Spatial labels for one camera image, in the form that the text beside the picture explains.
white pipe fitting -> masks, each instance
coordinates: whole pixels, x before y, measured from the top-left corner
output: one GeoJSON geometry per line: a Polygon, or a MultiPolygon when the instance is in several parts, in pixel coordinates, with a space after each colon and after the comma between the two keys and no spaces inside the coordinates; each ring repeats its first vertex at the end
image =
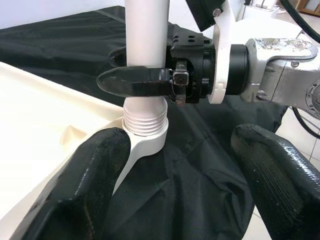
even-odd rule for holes
{"type": "MultiPolygon", "coordinates": [[[[125,0],[127,66],[163,68],[166,63],[169,0],[125,0]]],[[[168,128],[163,97],[130,97],[124,101],[124,127],[138,136],[168,128]]]]}

tiled floor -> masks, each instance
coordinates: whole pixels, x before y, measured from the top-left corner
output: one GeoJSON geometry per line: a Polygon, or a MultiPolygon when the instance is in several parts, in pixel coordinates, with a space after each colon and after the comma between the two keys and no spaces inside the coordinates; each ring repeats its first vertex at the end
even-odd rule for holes
{"type": "MultiPolygon", "coordinates": [[[[302,14],[304,20],[320,33],[320,17],[302,14]]],[[[287,12],[278,14],[277,19],[294,23],[287,12]]],[[[306,112],[299,111],[308,126],[316,133],[320,133],[320,120],[315,119],[306,112]]],[[[300,152],[320,171],[320,139],[310,135],[300,125],[291,108],[287,110],[282,119],[282,125],[276,132],[279,136],[289,140],[300,152]]],[[[244,240],[270,240],[270,235],[258,209],[255,207],[248,229],[243,237],[244,240]]]]}

white pipe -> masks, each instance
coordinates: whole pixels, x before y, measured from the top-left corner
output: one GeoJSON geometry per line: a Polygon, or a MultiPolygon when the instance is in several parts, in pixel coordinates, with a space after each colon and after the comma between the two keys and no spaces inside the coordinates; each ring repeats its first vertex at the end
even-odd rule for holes
{"type": "MultiPolygon", "coordinates": [[[[125,0],[127,66],[163,68],[166,62],[169,0],[125,0]]],[[[167,126],[163,97],[126,98],[124,125],[139,136],[158,134],[167,126]]]]}

black fabric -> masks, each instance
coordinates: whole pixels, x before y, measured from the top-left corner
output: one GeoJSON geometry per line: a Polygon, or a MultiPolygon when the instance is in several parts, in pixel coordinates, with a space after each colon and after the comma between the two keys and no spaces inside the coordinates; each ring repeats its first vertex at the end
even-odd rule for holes
{"type": "MultiPolygon", "coordinates": [[[[112,68],[109,53],[125,46],[118,18],[122,7],[0,30],[0,61],[121,106],[123,98],[96,84],[112,68]]],[[[168,43],[176,28],[169,25],[168,43]]],[[[103,239],[241,239],[254,203],[230,147],[232,131],[251,123],[275,132],[285,110],[238,96],[219,105],[168,101],[165,146],[140,159],[112,197],[103,239]]]]}

white bracket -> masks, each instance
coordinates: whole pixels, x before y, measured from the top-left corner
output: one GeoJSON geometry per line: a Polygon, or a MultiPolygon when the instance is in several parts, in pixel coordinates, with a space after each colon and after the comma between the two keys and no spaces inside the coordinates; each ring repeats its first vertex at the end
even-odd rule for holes
{"type": "Polygon", "coordinates": [[[208,96],[211,104],[221,104],[225,94],[229,76],[230,49],[232,32],[235,25],[235,16],[226,0],[219,9],[213,11],[215,26],[213,30],[213,44],[215,48],[215,74],[211,95],[208,96]]]}

